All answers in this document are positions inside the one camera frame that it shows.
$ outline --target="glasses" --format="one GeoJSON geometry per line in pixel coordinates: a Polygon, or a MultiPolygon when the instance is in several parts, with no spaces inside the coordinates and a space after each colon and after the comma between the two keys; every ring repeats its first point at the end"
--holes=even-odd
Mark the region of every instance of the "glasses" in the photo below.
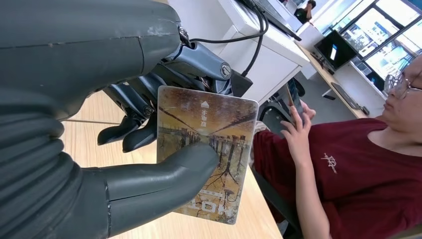
{"type": "Polygon", "coordinates": [[[422,92],[422,89],[412,87],[412,82],[406,79],[403,74],[398,79],[392,75],[387,76],[384,91],[390,94],[393,89],[395,90],[395,96],[400,100],[404,99],[409,91],[422,92]]]}

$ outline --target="card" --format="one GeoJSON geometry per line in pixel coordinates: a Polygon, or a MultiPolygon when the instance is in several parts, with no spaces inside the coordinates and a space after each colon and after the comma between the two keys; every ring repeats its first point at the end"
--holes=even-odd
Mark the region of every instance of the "card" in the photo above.
{"type": "Polygon", "coordinates": [[[217,169],[199,194],[175,212],[235,224],[258,103],[232,96],[161,86],[157,112],[157,162],[199,141],[208,143],[219,159],[217,169]]]}

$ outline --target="red shirt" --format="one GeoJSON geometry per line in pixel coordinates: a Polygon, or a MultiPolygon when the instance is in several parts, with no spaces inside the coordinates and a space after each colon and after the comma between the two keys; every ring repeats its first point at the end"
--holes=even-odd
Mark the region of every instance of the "red shirt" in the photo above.
{"type": "MultiPolygon", "coordinates": [[[[309,134],[316,186],[333,239],[384,239],[422,223],[422,157],[389,151],[367,135],[376,119],[314,125],[309,134]]],[[[295,165],[285,139],[254,138],[258,173],[294,206],[295,165]]],[[[281,215],[270,206],[276,220],[281,215]]]]}

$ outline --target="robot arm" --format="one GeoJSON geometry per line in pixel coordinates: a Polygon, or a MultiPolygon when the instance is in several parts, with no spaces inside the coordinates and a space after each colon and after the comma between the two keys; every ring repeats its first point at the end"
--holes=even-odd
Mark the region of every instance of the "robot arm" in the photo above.
{"type": "Polygon", "coordinates": [[[157,86],[230,94],[229,66],[181,33],[171,7],[147,0],[1,1],[0,238],[108,238],[198,193],[218,164],[206,144],[154,165],[80,168],[59,140],[59,121],[99,90],[120,99],[130,129],[99,142],[126,136],[125,151],[154,140],[157,86]],[[147,118],[150,131],[136,130],[147,118]]]}

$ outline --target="person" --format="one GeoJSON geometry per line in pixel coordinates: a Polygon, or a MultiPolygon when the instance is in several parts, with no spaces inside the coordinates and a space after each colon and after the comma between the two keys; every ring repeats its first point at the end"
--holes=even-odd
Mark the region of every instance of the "person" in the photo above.
{"type": "Polygon", "coordinates": [[[312,19],[312,9],[316,7],[317,2],[314,0],[309,0],[305,8],[298,8],[295,11],[295,17],[302,23],[305,24],[312,19]]]}
{"type": "Polygon", "coordinates": [[[383,121],[311,127],[315,111],[302,103],[304,124],[292,107],[284,138],[255,134],[252,166],[297,208],[305,239],[384,239],[422,223],[421,53],[386,82],[383,121]]]}

